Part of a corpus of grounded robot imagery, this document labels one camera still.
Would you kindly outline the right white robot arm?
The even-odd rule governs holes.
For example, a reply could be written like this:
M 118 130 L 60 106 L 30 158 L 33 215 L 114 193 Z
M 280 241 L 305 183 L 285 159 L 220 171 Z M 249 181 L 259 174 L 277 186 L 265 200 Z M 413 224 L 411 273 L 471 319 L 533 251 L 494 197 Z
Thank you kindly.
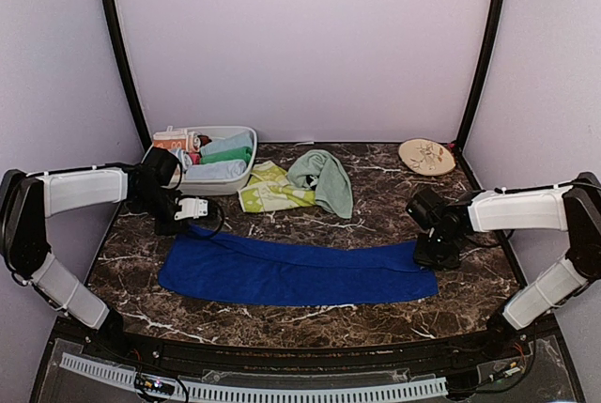
M 566 251 L 487 321 L 479 350 L 489 360 L 514 346 L 516 332 L 600 278 L 600 180 L 592 172 L 557 184 L 473 191 L 453 201 L 424 188 L 406 211 L 422 230 L 414 261 L 433 270 L 458 269 L 461 248 L 476 234 L 566 234 Z

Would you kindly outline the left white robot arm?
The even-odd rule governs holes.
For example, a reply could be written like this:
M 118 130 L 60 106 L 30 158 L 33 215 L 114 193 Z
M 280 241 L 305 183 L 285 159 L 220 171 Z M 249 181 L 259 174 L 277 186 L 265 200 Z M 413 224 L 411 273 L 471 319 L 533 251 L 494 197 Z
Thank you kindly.
M 126 202 L 141 207 L 163 235 L 185 231 L 208 213 L 206 201 L 169 185 L 179 168 L 153 148 L 139 163 L 105 163 L 66 170 L 9 169 L 1 178 L 1 257 L 21 286 L 97 333 L 95 344 L 113 362 L 132 354 L 123 317 L 84 283 L 92 253 L 111 217 Z

